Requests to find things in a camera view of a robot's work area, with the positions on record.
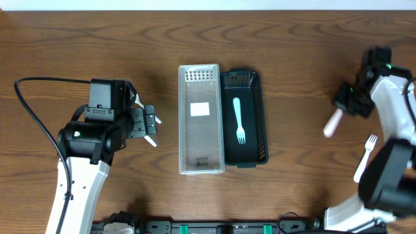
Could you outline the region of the white plastic fork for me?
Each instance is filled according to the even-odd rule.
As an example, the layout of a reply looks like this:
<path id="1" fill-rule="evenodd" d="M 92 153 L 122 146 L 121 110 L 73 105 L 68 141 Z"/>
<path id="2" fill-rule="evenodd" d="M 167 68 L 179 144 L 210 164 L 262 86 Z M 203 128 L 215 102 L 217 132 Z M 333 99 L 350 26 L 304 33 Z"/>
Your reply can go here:
<path id="1" fill-rule="evenodd" d="M 245 135 L 244 128 L 242 126 L 241 101 L 238 97 L 233 98 L 233 108 L 235 111 L 235 117 L 237 121 L 237 130 L 236 130 L 237 140 L 239 144 L 243 145 L 246 143 L 246 135 Z"/>
<path id="2" fill-rule="evenodd" d="M 343 111 L 341 109 L 336 109 L 324 126 L 323 133 L 326 138 L 331 138 L 333 136 L 342 117 Z"/>
<path id="3" fill-rule="evenodd" d="M 353 176 L 353 180 L 355 183 L 359 183 L 361 176 L 366 168 L 367 165 L 367 161 L 369 159 L 369 155 L 370 153 L 373 151 L 376 141 L 377 141 L 378 137 L 374 134 L 372 134 L 366 141 L 365 143 L 365 152 L 361 158 L 360 163 L 358 164 L 355 174 Z"/>

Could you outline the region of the white plastic fork top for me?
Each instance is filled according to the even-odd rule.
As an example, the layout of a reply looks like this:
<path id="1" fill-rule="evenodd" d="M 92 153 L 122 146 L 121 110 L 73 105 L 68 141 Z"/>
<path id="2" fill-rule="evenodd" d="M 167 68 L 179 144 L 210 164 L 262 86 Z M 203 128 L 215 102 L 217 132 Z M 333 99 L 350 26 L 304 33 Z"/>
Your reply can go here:
<path id="1" fill-rule="evenodd" d="M 237 130 L 236 130 L 237 140 L 239 144 L 243 145 L 246 143 L 246 135 L 245 135 L 244 128 L 242 126 L 241 101 L 238 97 L 233 98 L 233 108 L 235 111 L 235 117 L 237 121 Z"/>

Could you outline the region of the black plastic basket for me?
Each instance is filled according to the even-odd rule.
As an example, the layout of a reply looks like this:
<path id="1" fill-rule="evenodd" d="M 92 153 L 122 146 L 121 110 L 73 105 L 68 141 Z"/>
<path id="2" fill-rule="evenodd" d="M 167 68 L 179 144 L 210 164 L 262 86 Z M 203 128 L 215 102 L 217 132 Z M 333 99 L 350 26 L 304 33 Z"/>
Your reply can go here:
<path id="1" fill-rule="evenodd" d="M 220 74 L 225 163 L 238 168 L 255 168 L 269 159 L 261 78 L 249 68 L 232 68 Z M 246 143 L 237 140 L 233 98 L 241 104 Z"/>

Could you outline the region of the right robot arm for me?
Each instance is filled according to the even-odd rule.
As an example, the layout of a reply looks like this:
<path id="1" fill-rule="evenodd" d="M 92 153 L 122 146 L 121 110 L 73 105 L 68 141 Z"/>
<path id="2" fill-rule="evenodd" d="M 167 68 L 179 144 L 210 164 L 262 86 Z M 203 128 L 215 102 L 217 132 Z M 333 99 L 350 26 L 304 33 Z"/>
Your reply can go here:
<path id="1" fill-rule="evenodd" d="M 404 175 L 409 165 L 415 165 L 413 90 L 405 77 L 377 78 L 370 97 L 378 109 L 385 144 L 368 166 L 360 166 L 357 194 L 326 209 L 325 230 L 357 233 L 415 215 L 415 180 Z"/>

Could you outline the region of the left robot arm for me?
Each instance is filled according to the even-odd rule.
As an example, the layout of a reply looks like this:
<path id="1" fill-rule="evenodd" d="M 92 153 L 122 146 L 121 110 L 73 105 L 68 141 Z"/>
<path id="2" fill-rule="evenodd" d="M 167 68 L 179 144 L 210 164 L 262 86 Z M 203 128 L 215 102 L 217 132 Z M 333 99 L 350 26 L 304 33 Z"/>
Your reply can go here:
<path id="1" fill-rule="evenodd" d="M 92 107 L 80 106 L 58 135 L 64 157 L 58 162 L 58 182 L 47 233 L 90 233 L 99 194 L 116 151 L 129 138 L 152 143 L 160 119 L 152 105 L 129 109 L 117 122 L 79 121 Z"/>

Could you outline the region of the white plastic spoon upper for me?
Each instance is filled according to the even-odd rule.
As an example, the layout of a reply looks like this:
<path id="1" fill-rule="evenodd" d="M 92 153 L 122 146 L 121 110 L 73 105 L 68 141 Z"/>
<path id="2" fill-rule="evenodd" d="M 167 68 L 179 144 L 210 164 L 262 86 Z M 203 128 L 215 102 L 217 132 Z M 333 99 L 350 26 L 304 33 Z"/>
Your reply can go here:
<path id="1" fill-rule="evenodd" d="M 138 104 L 140 107 L 144 108 L 144 104 L 140 102 L 139 94 L 136 94 L 135 103 Z M 158 124 L 162 124 L 161 120 L 155 115 L 155 121 Z"/>

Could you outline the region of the white plastic spoon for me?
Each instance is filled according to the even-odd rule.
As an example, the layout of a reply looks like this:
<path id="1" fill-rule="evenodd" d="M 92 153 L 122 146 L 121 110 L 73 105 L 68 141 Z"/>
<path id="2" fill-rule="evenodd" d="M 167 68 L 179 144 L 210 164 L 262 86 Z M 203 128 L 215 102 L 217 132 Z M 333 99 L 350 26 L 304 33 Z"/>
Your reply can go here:
<path id="1" fill-rule="evenodd" d="M 157 144 L 155 143 L 155 141 L 150 137 L 150 136 L 148 136 L 148 135 L 146 135 L 145 137 L 144 137 L 153 147 L 156 147 L 157 146 Z"/>
<path id="2" fill-rule="evenodd" d="M 140 107 L 144 108 L 144 104 L 140 102 L 139 94 L 136 94 L 135 103 L 138 104 Z M 161 120 L 155 115 L 155 121 L 158 124 L 162 124 Z"/>

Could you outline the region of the white plastic spoon middle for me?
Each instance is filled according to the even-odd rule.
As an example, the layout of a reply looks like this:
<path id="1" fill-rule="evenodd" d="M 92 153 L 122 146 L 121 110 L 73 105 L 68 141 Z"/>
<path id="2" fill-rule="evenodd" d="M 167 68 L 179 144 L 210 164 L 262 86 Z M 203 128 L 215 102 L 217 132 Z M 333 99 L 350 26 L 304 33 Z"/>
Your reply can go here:
<path id="1" fill-rule="evenodd" d="M 156 147 L 157 146 L 157 144 L 155 143 L 155 141 L 150 137 L 150 136 L 148 136 L 148 135 L 146 135 L 145 137 L 144 137 L 153 147 Z"/>

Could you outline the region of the clear plastic basket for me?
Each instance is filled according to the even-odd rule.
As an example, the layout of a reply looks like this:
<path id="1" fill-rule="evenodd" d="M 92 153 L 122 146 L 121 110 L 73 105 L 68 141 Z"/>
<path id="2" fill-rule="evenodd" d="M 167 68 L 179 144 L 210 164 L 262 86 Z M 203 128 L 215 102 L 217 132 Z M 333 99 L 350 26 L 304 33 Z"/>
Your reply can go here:
<path id="1" fill-rule="evenodd" d="M 178 67 L 179 173 L 225 171 L 218 64 Z"/>

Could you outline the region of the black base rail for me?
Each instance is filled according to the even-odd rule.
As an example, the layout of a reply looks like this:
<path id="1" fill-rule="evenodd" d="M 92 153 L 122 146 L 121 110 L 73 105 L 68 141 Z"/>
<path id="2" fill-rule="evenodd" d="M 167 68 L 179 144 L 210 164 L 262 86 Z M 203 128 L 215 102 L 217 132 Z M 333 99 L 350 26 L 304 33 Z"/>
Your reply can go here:
<path id="1" fill-rule="evenodd" d="M 131 233 L 131 234 L 328 234 L 315 219 L 311 223 L 297 214 L 287 213 L 271 222 L 173 222 L 171 220 L 143 221 L 133 214 L 121 211 L 114 213 L 102 222 L 92 224 L 91 233 Z"/>

